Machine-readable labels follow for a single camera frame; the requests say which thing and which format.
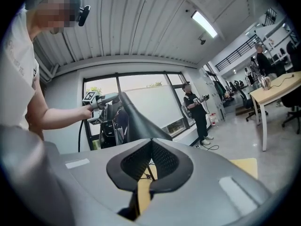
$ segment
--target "white t-shirt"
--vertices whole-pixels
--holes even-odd
[[[30,40],[29,34],[27,32],[26,27],[26,10],[21,9],[13,21],[10,24],[10,27],[7,30],[7,33],[2,41],[1,46],[1,60],[0,65],[12,66],[14,67],[21,77],[24,79],[26,84],[32,87],[35,90],[33,80],[39,74],[39,64],[34,58],[34,51],[32,41]],[[14,86],[20,86],[21,83],[15,80]],[[17,88],[22,92],[26,91],[25,88]],[[27,93],[26,101],[30,101],[32,98],[32,94],[29,95]],[[23,109],[23,116],[20,118],[19,125],[28,129],[28,123],[25,119],[25,115],[27,113],[27,107]]]

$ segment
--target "window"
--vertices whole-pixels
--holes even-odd
[[[84,80],[84,92],[98,91],[101,95],[126,92],[140,113],[172,137],[190,128],[192,119],[182,113],[184,92],[181,88],[186,80],[181,73],[132,74],[113,74],[96,80]],[[91,150],[100,148],[100,125],[88,123],[85,126]]]

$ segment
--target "concrete floor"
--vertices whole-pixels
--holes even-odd
[[[269,112],[265,152],[261,147],[262,125],[256,125],[255,116],[246,122],[247,114],[226,114],[226,121],[211,128],[208,133],[214,136],[211,145],[220,146],[213,152],[229,160],[256,158],[258,179],[274,193],[287,185],[295,172],[297,162],[300,161],[301,135],[296,134],[296,120],[287,123],[285,128],[281,127],[289,108],[276,107],[276,103],[265,107]]]

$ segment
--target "ceiling light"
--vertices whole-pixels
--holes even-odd
[[[211,26],[211,24],[199,13],[195,12],[194,15],[192,15],[192,18],[201,25],[210,35],[212,38],[214,38],[217,35],[217,32],[215,29]]]

